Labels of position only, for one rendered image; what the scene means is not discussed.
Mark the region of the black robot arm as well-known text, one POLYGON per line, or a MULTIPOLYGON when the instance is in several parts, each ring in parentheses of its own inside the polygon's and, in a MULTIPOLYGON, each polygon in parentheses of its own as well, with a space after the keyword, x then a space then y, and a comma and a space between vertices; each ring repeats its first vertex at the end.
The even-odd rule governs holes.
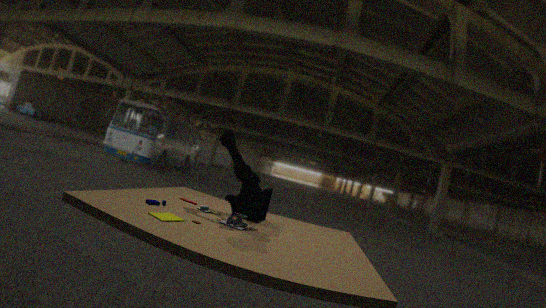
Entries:
MULTIPOLYGON (((260 192, 262 192, 262 190, 260 189, 258 185, 258 183, 260 182, 258 175, 252 171, 251 167, 248 164, 246 165, 238 149, 235 146, 234 132, 229 130, 220 136, 221 137, 219 138, 219 140, 221 144, 228 148, 228 151, 231 155, 231 159, 233 161, 234 174, 236 176, 237 181, 242 182, 241 183, 242 188, 246 191, 250 191, 250 190, 253 191, 253 195, 259 194, 260 192)), ((250 197, 248 193, 246 193, 245 195, 241 191, 240 194, 235 196, 236 204, 244 205, 245 203, 248 204, 249 202, 250 202, 250 197)))

